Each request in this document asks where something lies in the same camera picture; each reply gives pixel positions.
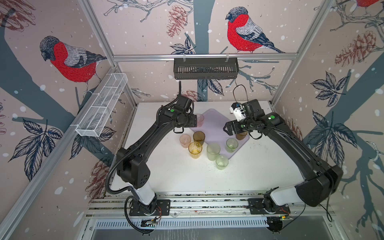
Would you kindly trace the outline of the brown textured glass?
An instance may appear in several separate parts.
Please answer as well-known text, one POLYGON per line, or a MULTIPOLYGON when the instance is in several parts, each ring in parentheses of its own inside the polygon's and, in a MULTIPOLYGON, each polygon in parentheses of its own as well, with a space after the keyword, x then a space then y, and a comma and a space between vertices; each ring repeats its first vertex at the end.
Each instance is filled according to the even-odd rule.
POLYGON ((248 132, 243 132, 243 133, 240 133, 240 134, 236 134, 236 139, 241 141, 243 140, 246 136, 248 135, 248 132))

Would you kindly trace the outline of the rose pink glass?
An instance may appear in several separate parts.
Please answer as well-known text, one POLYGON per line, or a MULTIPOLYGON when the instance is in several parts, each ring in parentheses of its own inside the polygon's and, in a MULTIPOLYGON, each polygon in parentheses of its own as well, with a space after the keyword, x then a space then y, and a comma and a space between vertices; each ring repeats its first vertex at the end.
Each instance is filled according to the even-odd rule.
POLYGON ((197 114, 197 127, 200 128, 204 124, 204 116, 202 114, 197 114))

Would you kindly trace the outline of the bright green glass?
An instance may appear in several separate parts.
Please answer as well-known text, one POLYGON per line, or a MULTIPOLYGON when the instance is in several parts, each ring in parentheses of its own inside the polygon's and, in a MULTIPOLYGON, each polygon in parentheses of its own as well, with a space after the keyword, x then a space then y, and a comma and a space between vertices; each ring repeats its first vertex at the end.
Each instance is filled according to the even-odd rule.
POLYGON ((226 151, 228 153, 233 153, 239 146, 239 143, 236 139, 227 139, 226 141, 226 151))

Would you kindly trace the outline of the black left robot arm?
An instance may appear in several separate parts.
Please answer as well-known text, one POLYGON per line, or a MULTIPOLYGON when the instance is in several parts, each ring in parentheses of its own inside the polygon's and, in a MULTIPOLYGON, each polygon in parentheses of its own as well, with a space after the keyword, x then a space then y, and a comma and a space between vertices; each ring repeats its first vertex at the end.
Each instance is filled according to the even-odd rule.
POLYGON ((118 151, 115 171, 117 175, 130 185, 120 190, 109 190, 110 194, 130 191, 145 206, 149 206, 156 197, 148 184, 151 171, 147 161, 161 140, 175 129, 194 128, 197 116, 194 114, 194 102, 179 95, 171 103, 161 106, 156 113, 154 124, 145 134, 128 149, 118 151))

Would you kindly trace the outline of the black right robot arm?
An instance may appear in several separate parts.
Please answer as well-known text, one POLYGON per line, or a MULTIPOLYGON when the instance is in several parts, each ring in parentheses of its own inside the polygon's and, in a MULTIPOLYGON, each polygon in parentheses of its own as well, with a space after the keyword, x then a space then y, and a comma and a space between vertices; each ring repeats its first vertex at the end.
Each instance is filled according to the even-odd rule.
POLYGON ((343 170, 317 157, 277 113, 265 114, 258 100, 243 104, 235 102, 230 112, 236 119, 225 124, 224 132, 232 136, 257 131, 270 138, 296 164, 304 179, 295 186, 276 187, 266 192, 263 200, 266 211, 275 212, 279 207, 292 203, 316 207, 337 190, 343 170))

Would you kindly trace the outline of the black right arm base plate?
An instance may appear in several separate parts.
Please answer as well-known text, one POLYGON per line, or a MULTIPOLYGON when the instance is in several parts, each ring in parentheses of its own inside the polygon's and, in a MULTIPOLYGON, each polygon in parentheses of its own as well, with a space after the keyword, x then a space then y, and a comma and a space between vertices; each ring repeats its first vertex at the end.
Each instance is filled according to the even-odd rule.
POLYGON ((248 199, 247 209, 251 215, 290 215, 291 211, 288 205, 277 206, 270 200, 261 198, 248 199))

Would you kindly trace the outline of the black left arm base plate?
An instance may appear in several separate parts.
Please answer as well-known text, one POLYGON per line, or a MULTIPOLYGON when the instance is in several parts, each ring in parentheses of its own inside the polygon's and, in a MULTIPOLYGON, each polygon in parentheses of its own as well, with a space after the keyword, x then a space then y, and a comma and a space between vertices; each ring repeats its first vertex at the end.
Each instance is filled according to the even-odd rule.
POLYGON ((128 205, 128 209, 130 210, 129 215, 135 217, 168 216, 170 214, 170 208, 170 200, 154 199, 149 205, 144 205, 140 201, 132 200, 132 203, 128 205))

